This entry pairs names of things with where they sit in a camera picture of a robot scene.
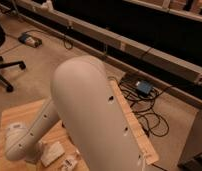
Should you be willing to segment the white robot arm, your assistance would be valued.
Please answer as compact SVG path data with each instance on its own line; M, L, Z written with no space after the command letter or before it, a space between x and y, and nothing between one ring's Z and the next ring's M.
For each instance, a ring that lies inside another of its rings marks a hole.
M113 92L103 62L80 56L61 63L51 80L51 97L34 122L7 127L5 155L30 156L39 140L61 121L89 171L144 171L145 159Z

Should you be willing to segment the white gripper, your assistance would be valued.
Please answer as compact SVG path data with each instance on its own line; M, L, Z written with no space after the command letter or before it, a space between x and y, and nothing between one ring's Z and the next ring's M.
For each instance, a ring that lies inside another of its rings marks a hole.
M44 141L40 141L33 145L27 154L27 161L29 163L37 163L40 160L46 145L47 143Z

